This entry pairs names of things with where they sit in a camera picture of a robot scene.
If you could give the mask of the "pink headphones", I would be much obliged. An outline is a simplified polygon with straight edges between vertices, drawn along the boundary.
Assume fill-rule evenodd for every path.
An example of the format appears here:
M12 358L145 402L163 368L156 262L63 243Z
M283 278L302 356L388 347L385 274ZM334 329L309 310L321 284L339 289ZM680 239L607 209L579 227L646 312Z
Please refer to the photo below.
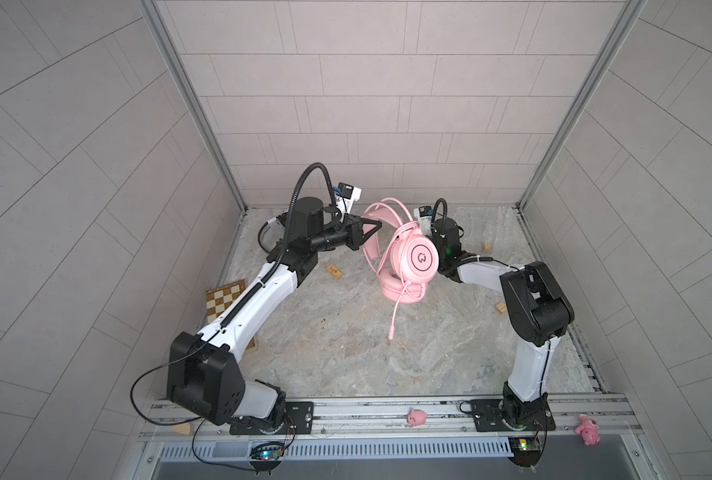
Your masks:
M436 246L411 218L409 209L398 199L387 197L369 205L365 220L380 221L395 228L384 252L381 252L376 226L366 226L370 235L363 245L365 258L377 275L383 295L394 302L390 340L395 335L395 320L400 304L414 304L423 300L430 281L439 267Z

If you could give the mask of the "black white headphones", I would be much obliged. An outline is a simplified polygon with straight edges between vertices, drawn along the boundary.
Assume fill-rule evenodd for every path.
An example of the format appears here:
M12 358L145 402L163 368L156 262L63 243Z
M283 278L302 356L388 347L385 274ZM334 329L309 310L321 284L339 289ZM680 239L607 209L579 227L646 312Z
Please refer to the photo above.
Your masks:
M283 212L267 220L257 234L260 248L270 253L283 239L287 223L287 212Z

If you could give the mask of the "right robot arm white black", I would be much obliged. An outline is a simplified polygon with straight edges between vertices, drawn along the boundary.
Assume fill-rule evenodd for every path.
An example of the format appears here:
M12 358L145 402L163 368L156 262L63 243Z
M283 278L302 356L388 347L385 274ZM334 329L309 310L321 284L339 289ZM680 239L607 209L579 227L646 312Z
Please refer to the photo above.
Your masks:
M551 426L547 377L555 350L575 319L574 309L546 263L511 265L465 251L461 227L449 217L431 220L438 273L457 283L500 292L518 336L514 366L505 382L499 419L511 430Z

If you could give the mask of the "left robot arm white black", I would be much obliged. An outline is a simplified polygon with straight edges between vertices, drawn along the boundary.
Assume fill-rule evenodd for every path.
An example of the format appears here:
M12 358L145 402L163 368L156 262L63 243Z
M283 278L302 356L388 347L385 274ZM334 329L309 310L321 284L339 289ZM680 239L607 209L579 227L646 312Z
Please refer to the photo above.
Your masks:
M271 250L248 289L198 333L181 333L173 341L166 399L215 425L238 422L277 431L285 421L285 392L245 379L239 361L265 321L317 265L320 252L342 245L357 251L382 226L356 215L312 228L288 219L289 238Z

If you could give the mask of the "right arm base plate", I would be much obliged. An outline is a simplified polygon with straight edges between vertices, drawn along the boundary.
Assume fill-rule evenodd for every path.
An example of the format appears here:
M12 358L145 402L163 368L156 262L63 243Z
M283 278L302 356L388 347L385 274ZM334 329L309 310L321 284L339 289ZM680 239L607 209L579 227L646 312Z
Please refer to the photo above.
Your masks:
M554 431L556 422L544 395L531 402L518 397L474 399L469 411L478 432Z

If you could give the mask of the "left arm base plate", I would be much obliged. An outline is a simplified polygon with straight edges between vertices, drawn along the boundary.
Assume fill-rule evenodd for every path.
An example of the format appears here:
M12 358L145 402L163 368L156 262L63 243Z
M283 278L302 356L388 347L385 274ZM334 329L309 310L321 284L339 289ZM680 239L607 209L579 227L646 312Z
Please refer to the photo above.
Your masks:
M229 421L229 433L238 435L310 434L315 404L311 401L286 401L284 409L275 408L265 419L245 416Z

